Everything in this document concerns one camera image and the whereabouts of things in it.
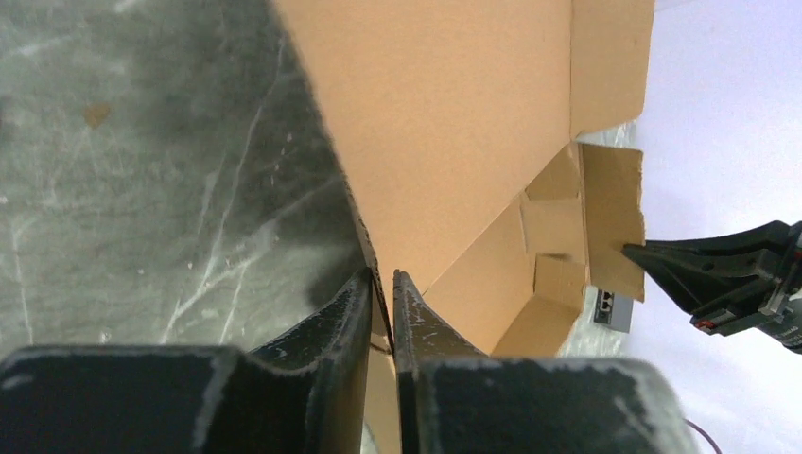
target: robotic claw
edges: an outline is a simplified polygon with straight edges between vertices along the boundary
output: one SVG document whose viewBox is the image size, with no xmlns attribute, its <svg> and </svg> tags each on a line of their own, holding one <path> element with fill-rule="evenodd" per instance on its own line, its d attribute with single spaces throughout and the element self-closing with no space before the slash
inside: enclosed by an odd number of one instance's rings
<svg viewBox="0 0 802 454">
<path fill-rule="evenodd" d="M 729 236 L 628 244 L 639 265 L 708 335 L 757 328 L 802 354 L 802 222 Z"/>
</svg>

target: gray table surface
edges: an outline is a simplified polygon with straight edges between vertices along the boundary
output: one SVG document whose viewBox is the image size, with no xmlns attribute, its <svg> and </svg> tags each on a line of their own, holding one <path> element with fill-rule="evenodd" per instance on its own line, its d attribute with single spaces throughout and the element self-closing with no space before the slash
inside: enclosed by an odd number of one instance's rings
<svg viewBox="0 0 802 454">
<path fill-rule="evenodd" d="M 0 2 L 0 358 L 253 348 L 332 296 L 362 262 L 295 68 L 262 0 Z M 563 354 L 619 351 L 590 315 Z"/>
</svg>

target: white wall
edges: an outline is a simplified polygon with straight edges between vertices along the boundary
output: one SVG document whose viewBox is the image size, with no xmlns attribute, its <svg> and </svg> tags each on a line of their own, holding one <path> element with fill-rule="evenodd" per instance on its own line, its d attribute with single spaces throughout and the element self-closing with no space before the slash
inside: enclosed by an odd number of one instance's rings
<svg viewBox="0 0 802 454">
<path fill-rule="evenodd" d="M 802 220 L 802 1 L 658 0 L 637 136 L 648 238 Z M 702 334 L 651 282 L 627 349 L 724 453 L 802 452 L 802 356 Z"/>
</svg>

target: red wire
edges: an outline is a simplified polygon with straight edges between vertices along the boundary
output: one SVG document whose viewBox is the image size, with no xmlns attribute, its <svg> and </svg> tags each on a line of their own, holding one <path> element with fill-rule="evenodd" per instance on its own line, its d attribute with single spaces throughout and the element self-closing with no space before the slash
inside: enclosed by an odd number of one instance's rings
<svg viewBox="0 0 802 454">
<path fill-rule="evenodd" d="M 713 446 L 713 450 L 714 450 L 714 451 L 716 451 L 716 454 L 723 454 L 723 453 L 722 453 L 722 449 L 721 449 L 721 448 L 719 448 L 719 446 L 718 446 L 718 445 L 716 445 L 716 442 L 713 440 L 713 437 L 711 437 L 710 435 L 708 435 L 708 434 L 707 434 L 707 432 L 705 432 L 705 430 L 704 430 L 703 428 L 700 428 L 699 426 L 697 426 L 696 424 L 694 424 L 694 423 L 693 423 L 692 421 L 690 421 L 689 419 L 686 419 L 686 420 L 685 420 L 685 422 L 686 422 L 686 423 L 688 423 L 688 425 L 689 425 L 689 426 L 691 426 L 691 427 L 692 427 L 694 430 L 696 430 L 697 432 L 699 432 L 699 434 L 700 434 L 700 435 L 702 435 L 703 437 L 705 437 L 705 440 L 707 440 L 707 442 L 708 442 L 708 443 L 710 443 L 710 445 L 711 445 L 711 446 Z"/>
</svg>

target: brown cardboard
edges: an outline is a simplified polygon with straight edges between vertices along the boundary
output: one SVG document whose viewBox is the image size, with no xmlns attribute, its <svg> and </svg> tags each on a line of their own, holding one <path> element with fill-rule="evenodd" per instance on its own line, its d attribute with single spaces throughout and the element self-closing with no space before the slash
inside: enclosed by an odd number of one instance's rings
<svg viewBox="0 0 802 454">
<path fill-rule="evenodd" d="M 616 249 L 643 238 L 639 152 L 570 144 L 642 110 L 654 0 L 276 7 L 385 292 L 407 271 L 497 355 L 554 355 L 588 276 L 642 298 Z M 399 452 L 392 359 L 374 350 L 370 367 L 368 421 L 381 452 Z"/>
</svg>

